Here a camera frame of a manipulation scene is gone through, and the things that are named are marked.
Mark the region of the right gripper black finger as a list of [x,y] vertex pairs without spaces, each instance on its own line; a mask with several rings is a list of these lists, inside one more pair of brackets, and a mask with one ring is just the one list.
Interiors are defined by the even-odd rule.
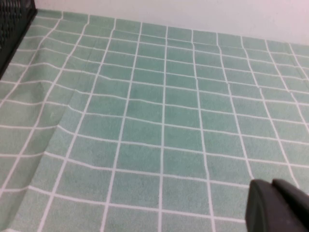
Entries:
[[245,221],[249,232],[307,232],[309,196],[283,179],[254,179]]

